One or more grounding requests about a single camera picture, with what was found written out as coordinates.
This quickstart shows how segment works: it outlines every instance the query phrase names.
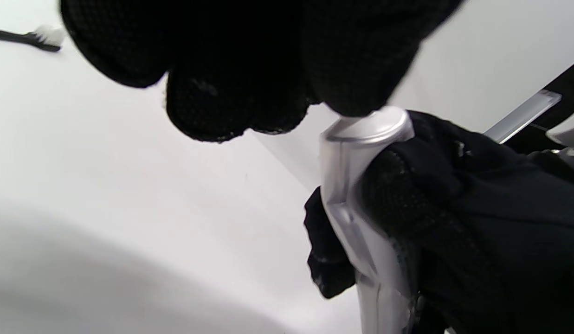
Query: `black cloth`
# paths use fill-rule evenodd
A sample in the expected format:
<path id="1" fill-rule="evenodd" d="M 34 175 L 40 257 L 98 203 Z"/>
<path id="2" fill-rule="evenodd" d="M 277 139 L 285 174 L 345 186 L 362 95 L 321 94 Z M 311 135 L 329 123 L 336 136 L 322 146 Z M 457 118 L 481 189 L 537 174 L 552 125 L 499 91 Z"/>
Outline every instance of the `black cloth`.
<path id="1" fill-rule="evenodd" d="M 574 333 L 569 166 L 544 170 L 484 135 L 411 117 L 416 137 L 384 150 L 359 186 L 377 224 L 422 249 L 419 289 L 429 306 L 459 334 Z M 330 298 L 353 285 L 353 269 L 318 191 L 306 210 L 308 264 Z"/>
<path id="2" fill-rule="evenodd" d="M 382 107 L 460 0 L 60 0 L 86 59 L 123 85 L 168 73 L 167 112 L 192 139 L 285 133 L 312 103 Z"/>

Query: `toothbrush bristles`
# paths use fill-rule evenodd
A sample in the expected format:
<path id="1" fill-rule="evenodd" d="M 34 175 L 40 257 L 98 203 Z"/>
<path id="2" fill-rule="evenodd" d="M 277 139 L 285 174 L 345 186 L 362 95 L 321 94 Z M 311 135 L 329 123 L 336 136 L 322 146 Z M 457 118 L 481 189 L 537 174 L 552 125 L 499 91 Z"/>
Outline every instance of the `toothbrush bristles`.
<path id="1" fill-rule="evenodd" d="M 43 44 L 52 46 L 62 46 L 64 41 L 64 31 L 62 29 L 55 29 L 51 26 L 39 26 L 33 32 L 37 40 Z"/>

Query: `toothbrush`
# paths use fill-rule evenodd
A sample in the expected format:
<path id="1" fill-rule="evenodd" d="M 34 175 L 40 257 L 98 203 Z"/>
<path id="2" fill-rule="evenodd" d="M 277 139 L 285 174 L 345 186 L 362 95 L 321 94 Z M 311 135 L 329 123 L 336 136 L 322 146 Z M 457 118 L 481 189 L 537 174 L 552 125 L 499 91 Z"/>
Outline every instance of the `toothbrush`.
<path id="1" fill-rule="evenodd" d="M 40 26 L 34 32 L 15 34 L 0 30 L 0 40 L 33 45 L 43 51 L 58 52 L 64 41 L 64 31 L 51 26 Z"/>
<path id="2" fill-rule="evenodd" d="M 408 112 L 394 106 L 340 118 L 321 137 L 322 203 L 356 270 L 363 334 L 409 334 L 420 312 L 416 250 L 376 228 L 357 187 L 384 148 L 412 137 Z"/>

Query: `white table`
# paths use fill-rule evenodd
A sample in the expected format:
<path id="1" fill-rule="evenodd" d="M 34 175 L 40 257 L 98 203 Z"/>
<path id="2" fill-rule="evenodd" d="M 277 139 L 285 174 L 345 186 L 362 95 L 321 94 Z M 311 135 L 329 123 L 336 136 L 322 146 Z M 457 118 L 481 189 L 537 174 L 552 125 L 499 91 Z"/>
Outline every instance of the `white table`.
<path id="1" fill-rule="evenodd" d="M 561 2 L 547 21 L 541 0 L 474 0 L 393 102 L 487 129 L 574 62 L 574 35 L 560 36 L 574 1 Z M 0 0 L 0 28 L 57 23 L 47 3 Z M 354 290 L 326 302 L 305 263 L 313 143 L 334 116 L 202 144 L 161 102 L 70 41 L 58 54 L 0 43 L 0 334 L 358 333 Z"/>

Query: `clear plastic component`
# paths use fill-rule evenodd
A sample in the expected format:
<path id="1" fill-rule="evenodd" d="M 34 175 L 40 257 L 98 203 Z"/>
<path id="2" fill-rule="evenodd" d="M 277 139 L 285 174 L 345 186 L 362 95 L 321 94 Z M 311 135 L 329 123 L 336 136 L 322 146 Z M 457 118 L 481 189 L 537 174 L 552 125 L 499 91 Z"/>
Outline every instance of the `clear plastic component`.
<path id="1" fill-rule="evenodd" d="M 356 186 L 379 152 L 413 136 L 408 112 L 393 106 L 342 118 L 322 134 L 322 201 L 357 269 L 363 334 L 407 334 L 412 327 L 413 250 L 375 227 L 359 206 Z"/>

